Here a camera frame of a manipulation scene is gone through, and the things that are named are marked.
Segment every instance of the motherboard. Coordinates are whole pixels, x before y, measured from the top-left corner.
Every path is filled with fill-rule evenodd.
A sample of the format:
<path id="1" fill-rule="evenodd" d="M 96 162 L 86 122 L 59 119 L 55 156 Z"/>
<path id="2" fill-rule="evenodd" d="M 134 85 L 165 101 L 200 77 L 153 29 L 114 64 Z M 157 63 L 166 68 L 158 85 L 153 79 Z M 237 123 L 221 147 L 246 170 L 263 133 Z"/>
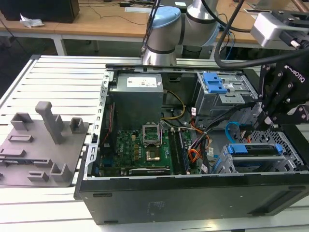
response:
<path id="1" fill-rule="evenodd" d="M 145 139 L 157 138 L 159 143 L 145 145 Z M 100 176 L 197 174 L 196 164 L 188 160 L 191 142 L 188 130 L 159 130 L 159 134 L 151 130 L 120 130 L 115 153 L 102 154 Z"/>

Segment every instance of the gray plastic holder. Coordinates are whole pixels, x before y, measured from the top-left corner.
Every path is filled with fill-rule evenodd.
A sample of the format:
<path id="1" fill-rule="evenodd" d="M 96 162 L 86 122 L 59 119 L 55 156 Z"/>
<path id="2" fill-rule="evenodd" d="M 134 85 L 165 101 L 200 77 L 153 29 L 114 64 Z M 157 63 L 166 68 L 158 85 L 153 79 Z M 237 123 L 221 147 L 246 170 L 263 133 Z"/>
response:
<path id="1" fill-rule="evenodd" d="M 0 146 L 0 185 L 67 187 L 71 184 L 89 123 L 53 115 L 52 105 L 35 107 L 43 120 L 17 113 L 13 129 Z"/>

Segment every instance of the circuit board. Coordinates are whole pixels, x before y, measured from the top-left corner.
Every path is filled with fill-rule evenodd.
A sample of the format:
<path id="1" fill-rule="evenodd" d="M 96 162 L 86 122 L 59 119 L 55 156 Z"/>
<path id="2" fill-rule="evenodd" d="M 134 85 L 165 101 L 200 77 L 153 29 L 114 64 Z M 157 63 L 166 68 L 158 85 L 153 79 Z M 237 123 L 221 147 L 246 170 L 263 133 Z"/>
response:
<path id="1" fill-rule="evenodd" d="M 148 131 L 147 139 L 155 139 L 156 134 Z M 191 135 L 188 130 L 182 131 L 183 143 L 187 149 L 191 145 Z M 120 130 L 117 132 L 116 155 L 102 157 L 100 169 L 127 169 L 127 168 L 162 168 L 170 169 L 173 174 L 171 152 L 167 130 L 162 130 L 160 146 L 148 145 L 144 147 L 142 130 Z M 116 170 L 107 175 L 116 175 Z"/>

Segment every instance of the desk leg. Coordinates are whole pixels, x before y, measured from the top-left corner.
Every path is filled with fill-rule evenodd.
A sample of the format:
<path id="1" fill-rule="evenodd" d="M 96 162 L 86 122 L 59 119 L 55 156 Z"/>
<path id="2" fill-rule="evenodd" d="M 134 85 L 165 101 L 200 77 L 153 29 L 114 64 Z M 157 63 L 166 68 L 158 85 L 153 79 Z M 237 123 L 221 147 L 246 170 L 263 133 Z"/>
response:
<path id="1" fill-rule="evenodd" d="M 98 41 L 97 40 L 93 40 L 93 49 L 95 50 L 95 52 L 98 52 L 100 47 L 98 46 Z"/>
<path id="2" fill-rule="evenodd" d="M 58 56 L 67 55 L 66 47 L 64 46 L 64 41 L 62 39 L 54 38 L 54 44 L 55 44 Z"/>

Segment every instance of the green motherboard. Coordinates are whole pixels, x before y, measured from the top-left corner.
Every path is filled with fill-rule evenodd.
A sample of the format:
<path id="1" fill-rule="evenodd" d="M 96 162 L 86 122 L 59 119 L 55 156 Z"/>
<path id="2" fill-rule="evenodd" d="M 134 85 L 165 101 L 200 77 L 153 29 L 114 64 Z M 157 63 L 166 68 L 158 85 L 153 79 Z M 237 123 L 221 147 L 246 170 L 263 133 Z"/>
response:
<path id="1" fill-rule="evenodd" d="M 156 131 L 148 131 L 146 139 L 160 139 Z M 191 145 L 191 135 L 188 130 L 182 131 L 183 144 L 187 151 Z M 144 146 L 142 130 L 120 130 L 117 132 L 115 155 L 102 156 L 100 163 L 101 176 L 120 176 L 132 168 L 169 169 L 174 174 L 172 152 L 169 143 L 169 131 L 162 130 L 160 145 Z M 191 174 L 197 174 L 197 169 L 191 169 Z"/>

